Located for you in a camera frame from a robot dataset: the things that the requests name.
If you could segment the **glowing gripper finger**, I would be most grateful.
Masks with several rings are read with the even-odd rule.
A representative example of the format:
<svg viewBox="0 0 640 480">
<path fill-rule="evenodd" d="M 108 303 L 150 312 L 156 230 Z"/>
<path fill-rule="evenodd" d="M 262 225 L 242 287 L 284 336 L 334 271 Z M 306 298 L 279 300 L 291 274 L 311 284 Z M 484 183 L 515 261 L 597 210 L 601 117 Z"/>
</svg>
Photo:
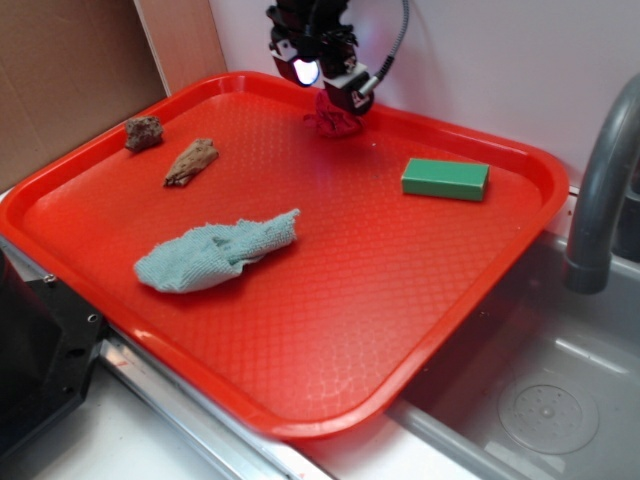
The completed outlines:
<svg viewBox="0 0 640 480">
<path fill-rule="evenodd" d="M 314 85 L 320 78 L 317 60 L 304 60 L 291 42 L 271 42 L 269 50 L 282 78 L 300 87 Z"/>
<path fill-rule="evenodd" d="M 324 90 L 330 103 L 355 116 L 365 115 L 374 104 L 374 93 L 366 96 L 360 90 L 370 80 L 367 66 L 357 62 L 350 73 L 335 75 L 325 62 L 320 63 Z"/>
</svg>

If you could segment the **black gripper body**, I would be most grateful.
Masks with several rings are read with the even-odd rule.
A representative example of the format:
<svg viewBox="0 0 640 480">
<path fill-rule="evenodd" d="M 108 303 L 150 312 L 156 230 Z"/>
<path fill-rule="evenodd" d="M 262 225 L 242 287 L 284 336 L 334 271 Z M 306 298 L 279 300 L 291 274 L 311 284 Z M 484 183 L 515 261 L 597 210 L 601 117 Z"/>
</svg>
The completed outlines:
<svg viewBox="0 0 640 480">
<path fill-rule="evenodd" d="M 269 48 L 285 58 L 284 49 L 304 61 L 328 68 L 349 68 L 357 60 L 358 41 L 341 16 L 348 1 L 277 1 L 266 10 L 272 22 Z"/>
</svg>

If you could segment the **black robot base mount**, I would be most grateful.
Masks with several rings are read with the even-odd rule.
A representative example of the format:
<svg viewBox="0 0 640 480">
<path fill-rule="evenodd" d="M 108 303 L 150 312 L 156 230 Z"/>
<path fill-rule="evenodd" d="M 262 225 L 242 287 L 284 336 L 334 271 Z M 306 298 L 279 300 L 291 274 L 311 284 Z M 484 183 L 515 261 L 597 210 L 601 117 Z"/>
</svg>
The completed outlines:
<svg viewBox="0 0 640 480">
<path fill-rule="evenodd" d="M 1 458 L 81 405 L 104 316 L 61 280 L 21 278 L 1 256 Z"/>
</svg>

